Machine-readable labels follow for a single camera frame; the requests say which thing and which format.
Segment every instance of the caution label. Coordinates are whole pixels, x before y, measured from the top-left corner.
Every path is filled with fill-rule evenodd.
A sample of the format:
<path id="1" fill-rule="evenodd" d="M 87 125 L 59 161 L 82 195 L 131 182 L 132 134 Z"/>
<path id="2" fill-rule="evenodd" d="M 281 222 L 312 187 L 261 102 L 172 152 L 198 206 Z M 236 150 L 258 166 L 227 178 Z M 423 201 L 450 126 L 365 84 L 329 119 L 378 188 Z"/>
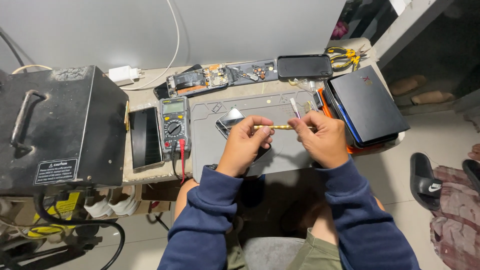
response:
<path id="1" fill-rule="evenodd" d="M 49 184 L 75 179 L 78 159 L 53 160 L 38 165 L 34 184 Z"/>

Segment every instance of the sleeve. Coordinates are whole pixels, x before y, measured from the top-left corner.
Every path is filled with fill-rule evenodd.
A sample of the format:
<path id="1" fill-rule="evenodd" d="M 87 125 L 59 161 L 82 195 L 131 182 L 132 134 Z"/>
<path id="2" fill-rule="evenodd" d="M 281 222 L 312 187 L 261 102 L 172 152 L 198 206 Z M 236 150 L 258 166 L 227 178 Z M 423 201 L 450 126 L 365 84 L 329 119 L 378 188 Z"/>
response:
<path id="1" fill-rule="evenodd" d="M 420 269 L 407 239 L 393 217 L 380 209 L 352 158 L 334 169 L 314 167 L 327 179 L 325 198 L 332 209 L 340 259 L 346 269 Z"/>
<path id="2" fill-rule="evenodd" d="M 232 226 L 233 200 L 242 181 L 204 167 L 200 185 L 188 192 L 187 205 L 168 232 L 157 270 L 223 269 L 225 232 Z"/>

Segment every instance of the multimeter dial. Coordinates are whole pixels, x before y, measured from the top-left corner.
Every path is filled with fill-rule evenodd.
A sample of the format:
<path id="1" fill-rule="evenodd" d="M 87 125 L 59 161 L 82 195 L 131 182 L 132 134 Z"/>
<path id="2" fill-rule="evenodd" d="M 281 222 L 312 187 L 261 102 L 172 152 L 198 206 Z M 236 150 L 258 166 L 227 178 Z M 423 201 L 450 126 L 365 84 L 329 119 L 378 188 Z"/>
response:
<path id="1" fill-rule="evenodd" d="M 185 135 L 184 122 L 179 119 L 171 119 L 163 125 L 164 134 L 167 138 L 176 138 Z"/>

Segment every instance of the beige slipper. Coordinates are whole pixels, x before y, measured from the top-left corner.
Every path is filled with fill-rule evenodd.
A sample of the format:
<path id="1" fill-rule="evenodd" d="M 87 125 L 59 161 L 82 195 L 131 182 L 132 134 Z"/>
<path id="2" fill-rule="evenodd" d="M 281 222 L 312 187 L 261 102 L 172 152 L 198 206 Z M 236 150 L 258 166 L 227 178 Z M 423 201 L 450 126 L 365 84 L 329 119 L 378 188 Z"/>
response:
<path id="1" fill-rule="evenodd" d="M 394 81 L 388 85 L 390 93 L 393 96 L 405 95 L 418 87 L 424 86 L 427 83 L 427 79 L 423 75 L 413 75 L 408 78 L 403 78 L 398 81 Z"/>
<path id="2" fill-rule="evenodd" d="M 445 93 L 440 91 L 425 92 L 420 95 L 413 96 L 411 98 L 413 104 L 428 104 L 428 103 L 442 103 L 455 100 L 455 96 L 452 93 Z"/>

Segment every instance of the white wall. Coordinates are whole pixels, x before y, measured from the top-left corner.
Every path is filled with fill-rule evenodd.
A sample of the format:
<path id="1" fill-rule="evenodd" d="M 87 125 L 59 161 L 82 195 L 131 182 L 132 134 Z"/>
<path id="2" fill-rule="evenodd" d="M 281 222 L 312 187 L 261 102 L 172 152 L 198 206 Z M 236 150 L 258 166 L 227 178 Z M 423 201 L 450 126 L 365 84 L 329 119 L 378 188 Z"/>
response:
<path id="1" fill-rule="evenodd" d="M 323 52 L 345 0 L 170 0 L 173 66 Z M 0 0 L 0 31 L 25 64 L 166 67 L 176 30 L 166 0 Z M 18 67 L 0 40 L 0 69 Z"/>

